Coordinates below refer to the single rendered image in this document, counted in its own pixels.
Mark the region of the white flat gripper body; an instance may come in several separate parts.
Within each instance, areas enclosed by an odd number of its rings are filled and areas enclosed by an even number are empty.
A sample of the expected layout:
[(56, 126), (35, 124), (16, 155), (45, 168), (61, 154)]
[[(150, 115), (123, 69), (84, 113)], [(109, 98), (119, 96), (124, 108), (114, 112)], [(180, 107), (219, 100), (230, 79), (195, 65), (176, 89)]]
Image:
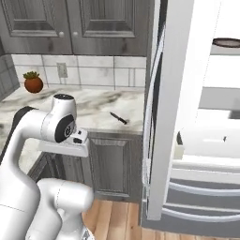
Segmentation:
[(89, 156), (89, 146), (89, 140), (77, 144), (40, 141), (38, 150), (42, 152), (86, 158)]

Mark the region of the black butter knife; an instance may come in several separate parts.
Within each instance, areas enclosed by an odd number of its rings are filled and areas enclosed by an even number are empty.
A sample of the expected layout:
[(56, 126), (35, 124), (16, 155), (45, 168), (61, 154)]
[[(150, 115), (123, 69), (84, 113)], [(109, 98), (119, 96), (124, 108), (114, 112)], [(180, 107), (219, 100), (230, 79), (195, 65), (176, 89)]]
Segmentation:
[(118, 116), (117, 114), (110, 112), (110, 115), (117, 119), (118, 121), (122, 122), (124, 125), (128, 123), (128, 120), (123, 119), (122, 117)]

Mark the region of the pale yellow butter block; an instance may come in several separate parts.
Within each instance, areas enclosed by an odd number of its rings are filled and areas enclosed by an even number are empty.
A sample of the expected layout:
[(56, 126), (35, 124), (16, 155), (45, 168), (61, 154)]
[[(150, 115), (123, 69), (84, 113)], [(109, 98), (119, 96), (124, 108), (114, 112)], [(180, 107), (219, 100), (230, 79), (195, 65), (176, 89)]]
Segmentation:
[(183, 145), (176, 145), (175, 146), (175, 149), (174, 149), (174, 156), (173, 158), (174, 159), (182, 159), (183, 158), (183, 155), (184, 155), (184, 146)]

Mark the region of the white fridge door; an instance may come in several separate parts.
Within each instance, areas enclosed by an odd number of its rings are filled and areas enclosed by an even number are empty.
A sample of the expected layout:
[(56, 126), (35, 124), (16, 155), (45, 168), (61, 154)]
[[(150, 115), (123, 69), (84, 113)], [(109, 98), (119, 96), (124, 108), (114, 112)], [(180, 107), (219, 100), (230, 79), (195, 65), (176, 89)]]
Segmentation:
[(163, 51), (154, 85), (146, 216), (166, 202), (177, 133), (195, 120), (221, 0), (168, 0)]

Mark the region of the white fridge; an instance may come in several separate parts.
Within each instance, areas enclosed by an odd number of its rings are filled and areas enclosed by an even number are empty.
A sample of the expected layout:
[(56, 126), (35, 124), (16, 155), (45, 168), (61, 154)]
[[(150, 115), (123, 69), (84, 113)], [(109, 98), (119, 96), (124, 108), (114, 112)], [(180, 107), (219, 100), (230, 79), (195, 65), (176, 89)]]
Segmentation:
[[(155, 0), (147, 56), (145, 104), (168, 0)], [(240, 39), (240, 0), (221, 0), (214, 38)], [(172, 179), (240, 185), (240, 48), (213, 44), (195, 120), (177, 133), (182, 159), (172, 160)], [(142, 203), (146, 189), (142, 185)]]

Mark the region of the dark brown plate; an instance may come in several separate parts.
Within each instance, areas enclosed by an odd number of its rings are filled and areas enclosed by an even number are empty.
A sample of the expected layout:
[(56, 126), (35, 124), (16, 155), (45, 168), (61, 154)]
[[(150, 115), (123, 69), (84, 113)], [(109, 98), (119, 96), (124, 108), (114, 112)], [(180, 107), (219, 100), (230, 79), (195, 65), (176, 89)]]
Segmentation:
[(224, 48), (240, 48), (240, 39), (230, 37), (216, 37), (213, 44)]

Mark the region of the grey base cupboard run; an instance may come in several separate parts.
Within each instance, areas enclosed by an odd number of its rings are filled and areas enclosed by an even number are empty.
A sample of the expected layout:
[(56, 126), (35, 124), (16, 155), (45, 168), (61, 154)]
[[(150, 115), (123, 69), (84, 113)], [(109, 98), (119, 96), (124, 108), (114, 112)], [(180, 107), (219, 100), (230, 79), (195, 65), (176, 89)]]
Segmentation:
[(42, 178), (57, 178), (93, 186), (89, 157), (42, 152), (28, 175), (35, 182)]

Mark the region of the grey base cupboard door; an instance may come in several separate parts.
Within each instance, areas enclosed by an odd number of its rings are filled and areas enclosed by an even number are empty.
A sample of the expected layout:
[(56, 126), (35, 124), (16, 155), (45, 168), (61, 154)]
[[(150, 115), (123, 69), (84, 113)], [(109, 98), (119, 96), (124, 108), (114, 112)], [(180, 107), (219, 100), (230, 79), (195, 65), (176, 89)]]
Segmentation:
[(138, 203), (142, 197), (142, 136), (90, 132), (89, 141), (96, 197)]

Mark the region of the orange pot with green plant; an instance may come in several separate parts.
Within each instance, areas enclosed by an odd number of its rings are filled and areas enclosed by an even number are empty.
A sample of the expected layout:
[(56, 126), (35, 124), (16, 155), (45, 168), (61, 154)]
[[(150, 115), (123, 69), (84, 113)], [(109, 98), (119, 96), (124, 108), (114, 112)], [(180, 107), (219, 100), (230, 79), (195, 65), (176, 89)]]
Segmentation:
[(32, 94), (39, 93), (43, 88), (43, 81), (39, 78), (39, 74), (35, 71), (29, 71), (23, 74), (24, 87)]

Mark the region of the grey freezer drawer front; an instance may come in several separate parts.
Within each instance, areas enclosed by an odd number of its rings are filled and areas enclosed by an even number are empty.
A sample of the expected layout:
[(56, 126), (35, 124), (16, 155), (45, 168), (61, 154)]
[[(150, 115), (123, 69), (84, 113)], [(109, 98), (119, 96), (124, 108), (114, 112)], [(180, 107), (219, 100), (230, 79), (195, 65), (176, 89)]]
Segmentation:
[[(172, 183), (197, 188), (240, 189), (240, 185), (172, 179)], [(169, 188), (163, 207), (186, 207), (240, 213), (240, 197), (204, 196), (176, 191)], [(160, 220), (148, 220), (147, 203), (142, 203), (141, 225), (144, 228), (170, 232), (224, 238), (240, 238), (240, 220), (234, 222), (198, 222), (162, 214)]]

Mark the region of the grey wall socket plate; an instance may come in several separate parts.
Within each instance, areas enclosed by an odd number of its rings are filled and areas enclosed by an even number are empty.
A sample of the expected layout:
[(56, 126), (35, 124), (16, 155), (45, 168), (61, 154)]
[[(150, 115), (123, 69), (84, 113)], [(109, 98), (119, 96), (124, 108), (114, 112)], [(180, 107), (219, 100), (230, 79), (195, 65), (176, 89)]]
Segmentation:
[(65, 63), (57, 63), (58, 76), (66, 78), (68, 76), (67, 65)]

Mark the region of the grey wall cupboard door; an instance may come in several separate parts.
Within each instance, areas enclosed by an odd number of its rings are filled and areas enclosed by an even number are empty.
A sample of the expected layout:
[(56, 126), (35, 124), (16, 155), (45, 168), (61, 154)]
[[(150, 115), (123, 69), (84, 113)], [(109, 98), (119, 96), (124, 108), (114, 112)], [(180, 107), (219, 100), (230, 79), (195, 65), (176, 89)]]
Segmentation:
[(67, 0), (77, 55), (146, 56), (150, 0)]
[(67, 1), (0, 0), (0, 42), (10, 54), (72, 54)]

